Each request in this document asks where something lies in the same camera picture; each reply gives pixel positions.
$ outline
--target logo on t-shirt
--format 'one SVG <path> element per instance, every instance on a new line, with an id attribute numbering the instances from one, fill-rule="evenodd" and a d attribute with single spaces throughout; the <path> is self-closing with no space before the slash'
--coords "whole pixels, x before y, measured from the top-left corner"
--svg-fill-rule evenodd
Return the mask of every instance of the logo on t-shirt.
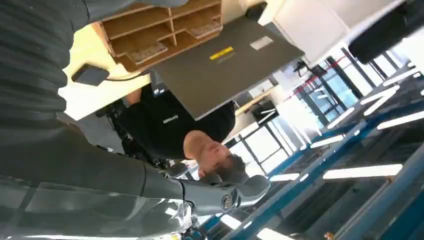
<path id="1" fill-rule="evenodd" d="M 171 121 L 174 121 L 177 118 L 178 118 L 178 115 L 175 115 L 173 117 L 167 118 L 167 119 L 163 120 L 163 124 L 167 124 L 167 123 L 169 123 Z"/>

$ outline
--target gray laptop lid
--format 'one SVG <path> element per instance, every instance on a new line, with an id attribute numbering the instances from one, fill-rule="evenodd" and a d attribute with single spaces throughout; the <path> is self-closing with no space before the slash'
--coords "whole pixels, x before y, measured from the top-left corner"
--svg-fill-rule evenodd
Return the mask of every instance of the gray laptop lid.
<path id="1" fill-rule="evenodd" d="M 241 17 L 226 24 L 220 36 L 154 69 L 199 120 L 303 54 L 281 36 Z"/>

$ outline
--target yellow sticker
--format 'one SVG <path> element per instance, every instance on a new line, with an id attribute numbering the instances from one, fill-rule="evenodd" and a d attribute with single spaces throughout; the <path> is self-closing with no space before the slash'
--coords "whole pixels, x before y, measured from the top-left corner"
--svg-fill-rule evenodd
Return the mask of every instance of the yellow sticker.
<path id="1" fill-rule="evenodd" d="M 222 50 L 222 51 L 220 51 L 218 53 L 215 53 L 214 55 L 210 56 L 209 59 L 210 60 L 218 59 L 218 58 L 224 56 L 227 53 L 231 53 L 232 51 L 234 51 L 234 49 L 233 49 L 232 46 L 230 46 L 230 47 L 228 47 L 228 48 L 226 48 L 226 49 L 224 49 L 224 50 Z"/>

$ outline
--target black t-shirt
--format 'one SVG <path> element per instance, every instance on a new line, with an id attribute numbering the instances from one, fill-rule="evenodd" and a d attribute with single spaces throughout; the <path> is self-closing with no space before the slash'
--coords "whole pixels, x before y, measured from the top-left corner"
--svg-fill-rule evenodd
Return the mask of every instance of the black t-shirt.
<path id="1" fill-rule="evenodd" d="M 234 104 L 225 104 L 195 121 L 170 92 L 153 97 L 152 87 L 141 91 L 141 101 L 119 116 L 119 123 L 151 155 L 163 159 L 185 159 L 183 143 L 193 130 L 202 131 L 221 143 L 235 125 Z"/>

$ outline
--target office desk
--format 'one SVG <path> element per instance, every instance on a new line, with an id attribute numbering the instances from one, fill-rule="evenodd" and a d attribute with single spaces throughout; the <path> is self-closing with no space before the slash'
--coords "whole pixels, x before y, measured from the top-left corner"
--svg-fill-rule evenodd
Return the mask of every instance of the office desk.
<path id="1" fill-rule="evenodd" d="M 250 2 L 252 1 L 223 0 L 224 21 L 244 15 Z M 85 63 L 107 69 L 111 79 L 126 79 L 138 74 L 138 72 L 128 73 L 121 64 L 115 63 L 108 53 L 98 27 L 94 23 L 75 34 L 74 44 L 70 50 L 70 64 L 63 70 L 68 76 L 68 85 L 61 88 L 59 94 L 66 99 L 65 113 L 75 120 L 80 120 L 150 83 L 148 75 L 124 82 L 104 81 L 99 86 L 74 83 L 71 80 L 72 75 Z"/>

